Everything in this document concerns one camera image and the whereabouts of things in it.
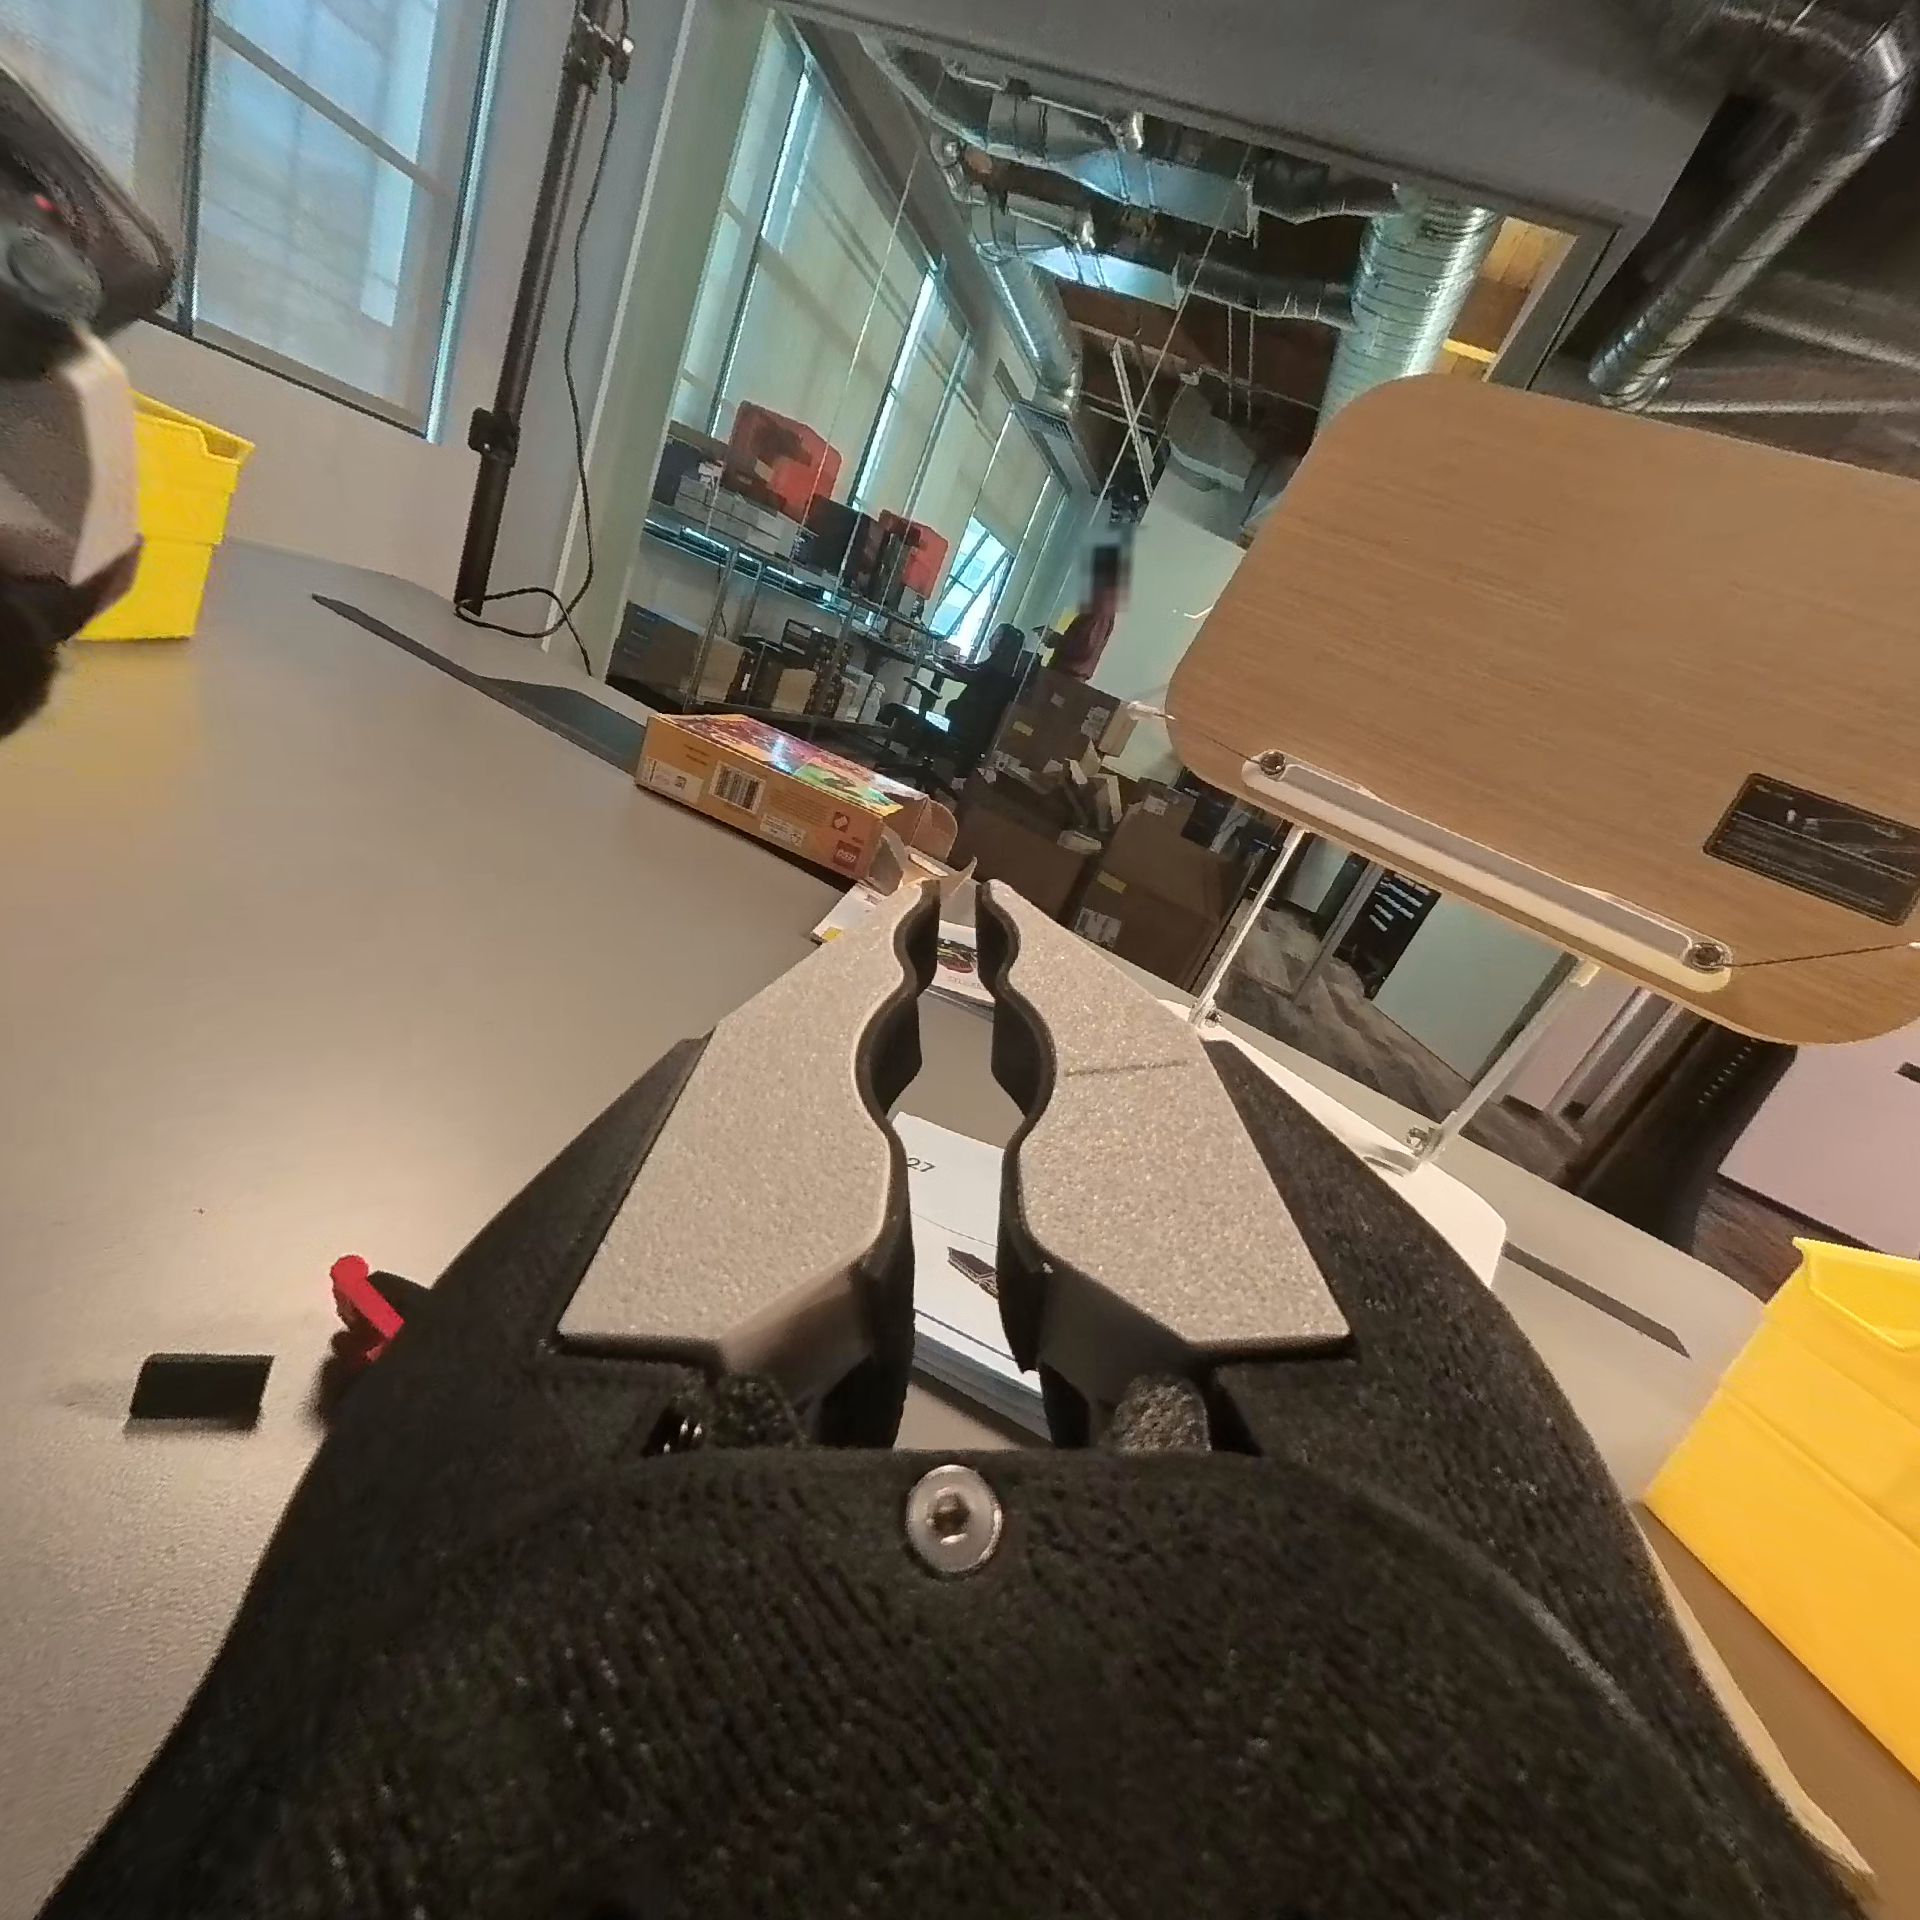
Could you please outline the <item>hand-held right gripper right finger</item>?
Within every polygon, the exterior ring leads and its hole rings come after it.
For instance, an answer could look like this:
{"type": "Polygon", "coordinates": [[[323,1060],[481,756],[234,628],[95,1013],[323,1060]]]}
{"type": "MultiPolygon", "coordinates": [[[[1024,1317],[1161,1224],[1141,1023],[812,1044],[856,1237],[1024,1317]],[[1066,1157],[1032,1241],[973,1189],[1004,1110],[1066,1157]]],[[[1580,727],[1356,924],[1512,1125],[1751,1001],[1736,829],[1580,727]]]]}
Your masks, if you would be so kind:
{"type": "Polygon", "coordinates": [[[994,1285],[1053,1447],[1135,1380],[1332,1359],[1347,1318],[1197,1029],[1001,881],[976,893],[1001,1148],[994,1285]]]}

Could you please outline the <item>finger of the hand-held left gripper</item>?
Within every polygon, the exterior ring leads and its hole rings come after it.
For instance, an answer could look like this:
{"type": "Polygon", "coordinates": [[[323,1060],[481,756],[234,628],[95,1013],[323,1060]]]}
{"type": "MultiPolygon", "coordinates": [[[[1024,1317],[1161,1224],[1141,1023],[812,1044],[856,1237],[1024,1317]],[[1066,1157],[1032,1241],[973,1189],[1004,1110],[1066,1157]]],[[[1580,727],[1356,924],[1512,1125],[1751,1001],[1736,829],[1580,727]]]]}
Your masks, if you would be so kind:
{"type": "Polygon", "coordinates": [[[2,379],[2,593],[99,617],[138,572],[138,410],[90,331],[35,374],[2,379]]]}

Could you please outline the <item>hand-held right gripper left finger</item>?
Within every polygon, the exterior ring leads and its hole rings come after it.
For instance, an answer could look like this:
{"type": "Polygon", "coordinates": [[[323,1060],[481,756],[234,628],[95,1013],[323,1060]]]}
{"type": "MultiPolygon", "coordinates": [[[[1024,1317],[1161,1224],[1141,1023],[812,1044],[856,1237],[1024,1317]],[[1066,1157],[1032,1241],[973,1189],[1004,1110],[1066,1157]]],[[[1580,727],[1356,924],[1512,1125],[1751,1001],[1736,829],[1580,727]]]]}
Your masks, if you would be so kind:
{"type": "Polygon", "coordinates": [[[919,1071],[941,890],[871,915],[729,1013],[643,1145],[557,1349],[759,1379],[830,1447],[892,1447],[914,1247],[892,1108],[919,1071]]]}

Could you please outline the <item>red toy brick piece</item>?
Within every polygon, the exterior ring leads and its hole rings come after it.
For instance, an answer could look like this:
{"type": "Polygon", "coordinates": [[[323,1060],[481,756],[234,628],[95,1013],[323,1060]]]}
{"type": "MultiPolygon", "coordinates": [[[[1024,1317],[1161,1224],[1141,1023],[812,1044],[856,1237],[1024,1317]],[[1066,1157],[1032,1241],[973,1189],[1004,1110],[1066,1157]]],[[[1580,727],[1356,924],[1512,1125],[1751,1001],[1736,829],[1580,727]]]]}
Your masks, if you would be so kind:
{"type": "Polygon", "coordinates": [[[358,1252],[341,1252],[327,1270],[334,1309],[351,1360],[376,1360],[401,1333],[410,1305],[410,1282],[376,1270],[358,1252]]]}

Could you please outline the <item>colourful toy set box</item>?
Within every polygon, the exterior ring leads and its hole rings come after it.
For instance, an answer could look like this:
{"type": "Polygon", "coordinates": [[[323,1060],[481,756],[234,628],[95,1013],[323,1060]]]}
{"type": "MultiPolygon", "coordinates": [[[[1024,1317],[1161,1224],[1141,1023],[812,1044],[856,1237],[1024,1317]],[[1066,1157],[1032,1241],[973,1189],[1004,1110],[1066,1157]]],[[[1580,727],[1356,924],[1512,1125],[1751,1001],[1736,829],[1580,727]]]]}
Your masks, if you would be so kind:
{"type": "Polygon", "coordinates": [[[637,786],[843,881],[886,835],[938,860],[956,841],[938,796],[747,716],[646,717],[637,786]]]}

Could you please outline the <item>yellow plastic bin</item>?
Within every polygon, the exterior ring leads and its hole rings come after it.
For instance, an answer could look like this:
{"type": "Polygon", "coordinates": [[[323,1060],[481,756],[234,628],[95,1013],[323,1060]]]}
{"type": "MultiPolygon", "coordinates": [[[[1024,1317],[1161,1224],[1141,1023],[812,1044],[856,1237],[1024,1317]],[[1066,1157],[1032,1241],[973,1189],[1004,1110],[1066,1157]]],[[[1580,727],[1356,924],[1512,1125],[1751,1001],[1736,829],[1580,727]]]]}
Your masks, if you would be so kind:
{"type": "Polygon", "coordinates": [[[1916,1261],[1797,1252],[1644,1507],[1916,1773],[1916,1261]]]}
{"type": "Polygon", "coordinates": [[[129,587],[78,640],[191,640],[227,509],[255,454],[213,421],[135,390],[138,533],[129,587]]]}

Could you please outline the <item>open instruction booklet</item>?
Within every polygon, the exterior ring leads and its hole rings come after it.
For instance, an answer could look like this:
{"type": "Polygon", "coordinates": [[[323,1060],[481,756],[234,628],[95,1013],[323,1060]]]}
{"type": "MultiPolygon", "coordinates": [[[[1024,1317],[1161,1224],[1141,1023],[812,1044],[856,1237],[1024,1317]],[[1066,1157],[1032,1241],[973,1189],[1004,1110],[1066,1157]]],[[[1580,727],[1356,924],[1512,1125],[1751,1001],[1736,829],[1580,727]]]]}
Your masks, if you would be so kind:
{"type": "Polygon", "coordinates": [[[892,1125],[906,1171],[916,1372],[1047,1438],[1042,1380],[1012,1359],[1000,1311],[1000,1148],[909,1113],[892,1125]]]}

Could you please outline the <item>closed instruction booklet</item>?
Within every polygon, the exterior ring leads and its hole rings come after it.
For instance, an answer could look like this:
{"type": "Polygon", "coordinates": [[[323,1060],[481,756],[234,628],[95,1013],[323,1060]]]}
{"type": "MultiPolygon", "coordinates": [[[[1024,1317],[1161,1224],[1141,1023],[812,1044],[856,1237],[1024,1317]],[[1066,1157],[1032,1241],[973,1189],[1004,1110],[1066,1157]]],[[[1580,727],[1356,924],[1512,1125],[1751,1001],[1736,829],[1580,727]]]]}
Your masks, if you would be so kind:
{"type": "MultiPolygon", "coordinates": [[[[880,893],[867,883],[849,887],[830,906],[830,915],[819,924],[812,924],[812,929],[808,929],[812,944],[830,944],[830,940],[843,938],[846,929],[871,924],[886,899],[888,893],[880,893]]],[[[938,938],[932,953],[938,953],[932,955],[932,979],[929,979],[932,995],[944,995],[951,1001],[967,1001],[973,1010],[992,1005],[988,986],[980,971],[976,928],[970,917],[963,917],[963,920],[941,917],[941,938],[938,938]]]]}

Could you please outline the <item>stack of cardboard boxes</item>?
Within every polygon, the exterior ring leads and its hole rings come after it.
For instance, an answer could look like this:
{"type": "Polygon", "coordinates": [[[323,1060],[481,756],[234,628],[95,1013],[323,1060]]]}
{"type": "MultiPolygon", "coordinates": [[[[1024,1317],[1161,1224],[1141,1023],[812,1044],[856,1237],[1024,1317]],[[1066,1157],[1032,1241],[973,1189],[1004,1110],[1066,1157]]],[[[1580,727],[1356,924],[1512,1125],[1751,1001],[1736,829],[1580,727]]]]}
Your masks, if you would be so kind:
{"type": "Polygon", "coordinates": [[[1135,711],[1036,668],[956,786],[953,868],[1171,986],[1196,986],[1250,859],[1212,841],[1212,790],[1121,767],[1135,711]]]}

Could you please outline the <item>black light stand pole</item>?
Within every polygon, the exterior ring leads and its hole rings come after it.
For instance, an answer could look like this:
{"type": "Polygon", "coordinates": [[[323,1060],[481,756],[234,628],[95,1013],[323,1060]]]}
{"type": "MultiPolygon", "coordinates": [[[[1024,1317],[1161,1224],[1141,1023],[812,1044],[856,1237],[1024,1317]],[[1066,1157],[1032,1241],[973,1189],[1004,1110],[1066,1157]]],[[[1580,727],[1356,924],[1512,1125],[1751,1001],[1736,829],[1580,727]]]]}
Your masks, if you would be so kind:
{"type": "Polygon", "coordinates": [[[493,400],[468,421],[468,448],[476,457],[473,495],[468,507],[459,560],[452,572],[452,614],[468,628],[517,640],[568,633],[583,587],[493,587],[498,528],[506,521],[509,484],[518,463],[526,400],[536,383],[542,318],[557,278],[571,271],[571,304],[560,338],[560,388],[571,421],[575,481],[588,488],[583,410],[575,374],[575,338],[582,325],[582,256],[588,226],[603,193],[611,139],[616,131],[619,89],[634,67],[630,2],[575,2],[564,34],[557,97],[527,239],[517,278],[517,299],[498,350],[493,400]]]}

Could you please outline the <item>black square toy tile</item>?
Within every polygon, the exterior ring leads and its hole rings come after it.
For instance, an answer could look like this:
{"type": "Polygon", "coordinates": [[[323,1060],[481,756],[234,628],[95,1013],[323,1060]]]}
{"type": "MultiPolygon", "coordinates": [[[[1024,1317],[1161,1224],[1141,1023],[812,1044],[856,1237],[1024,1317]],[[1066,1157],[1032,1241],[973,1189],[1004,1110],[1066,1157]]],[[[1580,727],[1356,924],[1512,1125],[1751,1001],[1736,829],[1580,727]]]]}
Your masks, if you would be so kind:
{"type": "Polygon", "coordinates": [[[256,1422],[274,1354],[152,1351],[129,1385],[129,1425],[224,1425],[256,1422]]]}

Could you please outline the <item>metal storage shelf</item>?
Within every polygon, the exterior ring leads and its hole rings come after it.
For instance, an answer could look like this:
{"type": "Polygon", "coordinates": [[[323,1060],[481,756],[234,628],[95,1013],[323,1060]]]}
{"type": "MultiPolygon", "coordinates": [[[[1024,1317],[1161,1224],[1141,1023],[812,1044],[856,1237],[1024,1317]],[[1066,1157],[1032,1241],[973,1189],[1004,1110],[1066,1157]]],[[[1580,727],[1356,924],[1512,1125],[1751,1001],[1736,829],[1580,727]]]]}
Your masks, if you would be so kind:
{"type": "Polygon", "coordinates": [[[747,408],[743,436],[665,426],[611,679],[662,708],[875,727],[973,679],[932,635],[948,543],[834,493],[843,457],[747,408]]]}

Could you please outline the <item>wooden book stand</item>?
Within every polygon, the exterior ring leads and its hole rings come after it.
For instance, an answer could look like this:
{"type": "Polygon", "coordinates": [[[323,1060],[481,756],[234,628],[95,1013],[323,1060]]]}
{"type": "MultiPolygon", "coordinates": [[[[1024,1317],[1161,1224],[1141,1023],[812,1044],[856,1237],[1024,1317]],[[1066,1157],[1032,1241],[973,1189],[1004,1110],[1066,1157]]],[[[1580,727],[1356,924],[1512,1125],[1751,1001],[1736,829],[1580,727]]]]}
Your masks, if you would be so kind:
{"type": "Polygon", "coordinates": [[[1161,696],[1310,846],[1222,1013],[1758,1299],[1916,1200],[1916,484],[1469,379],[1314,436],[1161,696]]]}

